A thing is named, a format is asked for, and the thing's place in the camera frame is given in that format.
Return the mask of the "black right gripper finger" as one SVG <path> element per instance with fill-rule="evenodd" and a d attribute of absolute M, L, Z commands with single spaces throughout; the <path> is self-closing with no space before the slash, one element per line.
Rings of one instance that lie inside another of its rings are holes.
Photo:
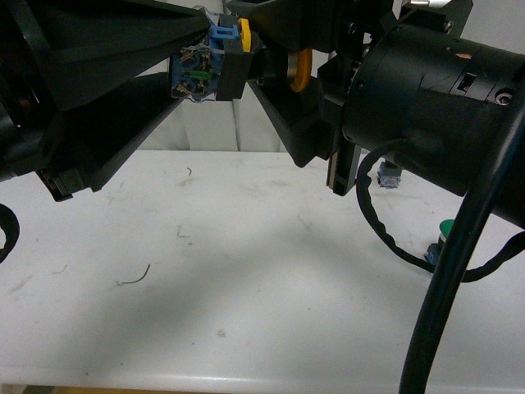
<path fill-rule="evenodd" d="M 229 1 L 226 6 L 247 19 L 264 42 L 293 53 L 306 48 L 333 51 L 338 30 L 349 14 L 347 1 Z"/>
<path fill-rule="evenodd" d="M 298 93 L 284 85 L 261 86 L 254 81 L 248 85 L 297 167 L 315 157 L 327 160 L 336 151 L 334 127 L 321 118 L 318 79 L 311 79 Z"/>

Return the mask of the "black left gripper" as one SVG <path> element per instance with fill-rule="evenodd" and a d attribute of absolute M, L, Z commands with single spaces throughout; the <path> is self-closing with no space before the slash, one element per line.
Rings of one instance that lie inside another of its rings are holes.
<path fill-rule="evenodd" d="M 166 72 L 137 75 L 208 28 L 158 1 L 3 1 L 2 181 L 37 172 L 55 200 L 101 190 L 180 103 Z"/>

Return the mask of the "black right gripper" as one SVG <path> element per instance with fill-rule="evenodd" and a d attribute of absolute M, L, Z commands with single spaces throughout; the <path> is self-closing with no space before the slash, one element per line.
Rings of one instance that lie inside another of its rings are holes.
<path fill-rule="evenodd" d="M 390 159 L 460 196 L 524 106 L 523 55 L 464 39 L 472 9 L 405 4 L 369 47 L 339 48 L 317 73 L 322 116 L 346 140 L 370 150 L 403 139 Z"/>

